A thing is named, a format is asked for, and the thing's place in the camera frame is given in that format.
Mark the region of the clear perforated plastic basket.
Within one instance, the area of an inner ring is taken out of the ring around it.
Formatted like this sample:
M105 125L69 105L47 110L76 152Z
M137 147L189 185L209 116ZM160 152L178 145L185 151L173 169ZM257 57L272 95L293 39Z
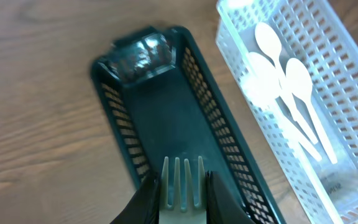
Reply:
M296 107L318 138L314 146L323 154L322 164L312 166L342 223L358 223L358 47L338 16L327 1L219 1L217 9L216 43L238 86L243 78L256 77L249 52L261 54L274 66L257 45L259 22L268 24L281 41L279 61L285 76L290 58L307 68L313 83L312 105L338 159L337 164L331 163L306 105L293 94ZM283 100L276 102L306 136Z

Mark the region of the white plastic fork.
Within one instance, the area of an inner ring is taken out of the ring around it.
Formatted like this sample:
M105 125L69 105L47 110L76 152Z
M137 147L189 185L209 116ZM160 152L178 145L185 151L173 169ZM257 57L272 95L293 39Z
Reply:
M206 224L207 190L203 158L198 158L198 202L195 203L190 162L184 160L185 179L181 180L180 159L175 158L173 185L169 186L169 158L165 157L161 173L159 224Z

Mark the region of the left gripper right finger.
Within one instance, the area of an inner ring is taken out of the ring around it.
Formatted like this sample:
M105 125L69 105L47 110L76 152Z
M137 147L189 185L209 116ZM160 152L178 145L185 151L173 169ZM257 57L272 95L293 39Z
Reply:
M206 173L206 223L255 224L236 202L216 171Z

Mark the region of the white plastic spoon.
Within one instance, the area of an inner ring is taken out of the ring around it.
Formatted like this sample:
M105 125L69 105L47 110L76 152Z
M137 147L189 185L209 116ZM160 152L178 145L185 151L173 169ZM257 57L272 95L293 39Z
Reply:
M338 159L334 148L311 102L313 83L307 68L297 58L290 58L286 64L285 71L287 81L290 83L291 92L306 105L313 126L329 160L332 164L337 164Z
M312 166L322 164L323 154L283 115L273 88L256 77L243 78L239 86L310 222L342 223Z
M255 39L261 51L270 59L272 59L274 63L276 74L278 75L280 87L282 89L280 96L290 110L293 119L300 125L301 129L305 132L313 144L318 143L318 138L315 136L309 124L306 122L296 107L295 99L289 88L289 84L284 74L282 65L279 61L279 57L282 51L282 44L278 38L278 35L268 24L259 22L255 27Z
M257 52L249 52L248 56L252 69L256 74L256 83L261 90L261 93L258 93L259 102L264 102L267 106L271 106L273 103L276 103L277 98L284 100L286 94L280 86L275 67L264 56ZM322 156L314 147L314 144L318 143L318 139L311 130L309 124L300 114L295 103L289 103L287 107L295 110L295 112L291 112L291 115L293 118L297 119L296 122L305 132L306 137L286 116L282 115L282 113L278 115L278 118L288 126L287 130L292 136L297 138L297 141L306 149L306 151L316 161L321 161Z

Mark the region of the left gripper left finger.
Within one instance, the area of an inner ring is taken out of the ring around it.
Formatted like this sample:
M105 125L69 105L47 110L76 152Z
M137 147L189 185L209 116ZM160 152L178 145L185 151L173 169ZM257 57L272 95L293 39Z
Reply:
M123 211L110 224L158 224L160 174L149 172Z

